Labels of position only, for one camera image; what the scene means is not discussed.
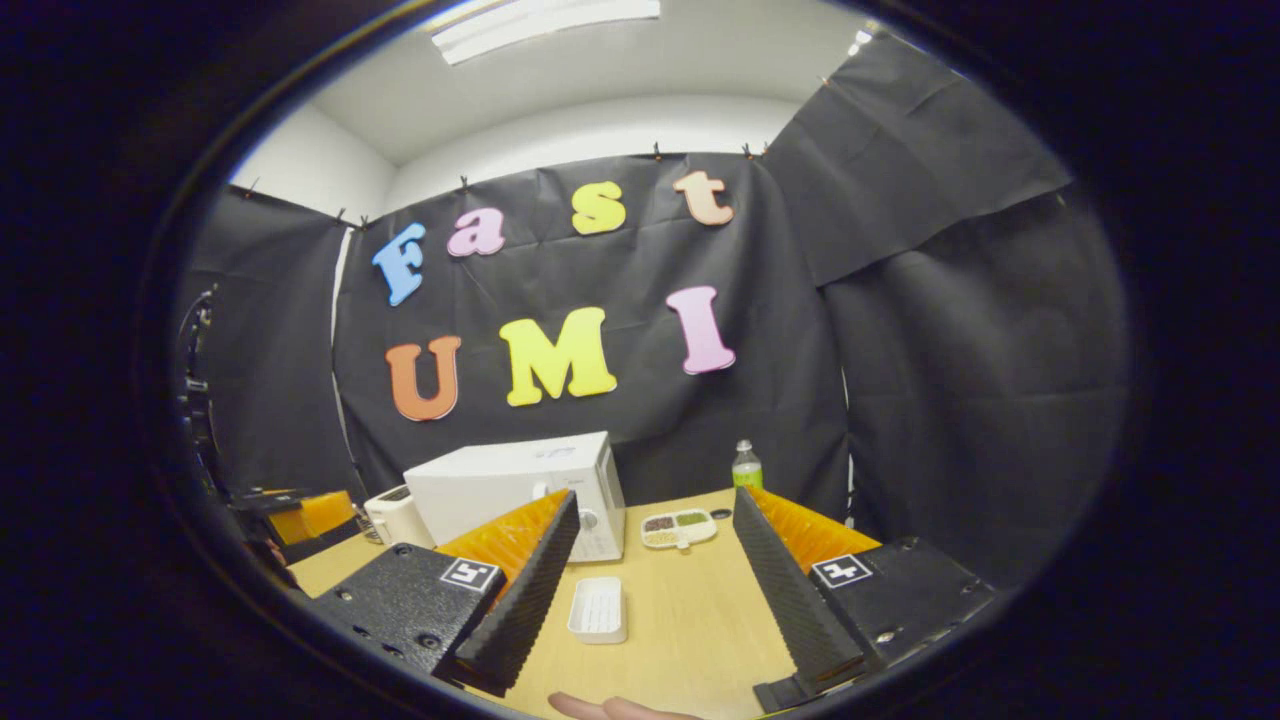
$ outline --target white ceiling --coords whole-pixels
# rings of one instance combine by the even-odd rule
[[[314,104],[396,165],[526,115],[648,95],[804,102],[865,18],[823,0],[662,0],[657,20],[573,28],[449,67],[410,32]]]

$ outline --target white soap dish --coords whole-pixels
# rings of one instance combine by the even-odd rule
[[[584,578],[573,588],[568,629],[586,644],[611,644],[627,639],[627,612],[622,603],[621,578]]]

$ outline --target plastic bottle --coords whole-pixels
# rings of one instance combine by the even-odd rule
[[[737,441],[737,457],[733,459],[733,486],[764,488],[764,469],[760,459],[751,452],[751,441]]]

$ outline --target bottle label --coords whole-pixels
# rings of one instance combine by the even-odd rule
[[[764,489],[764,469],[733,470],[733,487],[750,486]]]

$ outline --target white wall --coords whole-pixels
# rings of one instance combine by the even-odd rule
[[[759,97],[668,95],[591,102],[530,115],[447,142],[406,163],[388,213],[458,187],[559,163],[653,152],[759,152],[800,109]]]
[[[343,219],[385,213],[396,165],[307,104],[289,115],[232,176],[232,184]]]

